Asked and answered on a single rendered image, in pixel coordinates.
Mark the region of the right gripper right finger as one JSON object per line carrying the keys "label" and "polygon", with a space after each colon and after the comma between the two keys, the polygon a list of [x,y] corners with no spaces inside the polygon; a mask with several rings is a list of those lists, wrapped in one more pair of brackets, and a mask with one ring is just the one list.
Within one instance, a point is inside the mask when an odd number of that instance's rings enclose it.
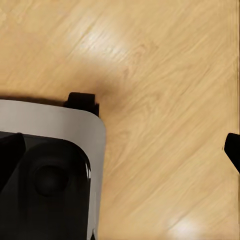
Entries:
{"label": "right gripper right finger", "polygon": [[240,173],[240,135],[228,133],[224,151]]}

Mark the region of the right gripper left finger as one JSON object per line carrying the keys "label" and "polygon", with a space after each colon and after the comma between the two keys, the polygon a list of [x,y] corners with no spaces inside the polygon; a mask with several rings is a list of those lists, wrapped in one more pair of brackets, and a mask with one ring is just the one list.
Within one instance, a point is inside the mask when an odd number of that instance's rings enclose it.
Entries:
{"label": "right gripper left finger", "polygon": [[0,193],[26,153],[22,133],[0,138]]}

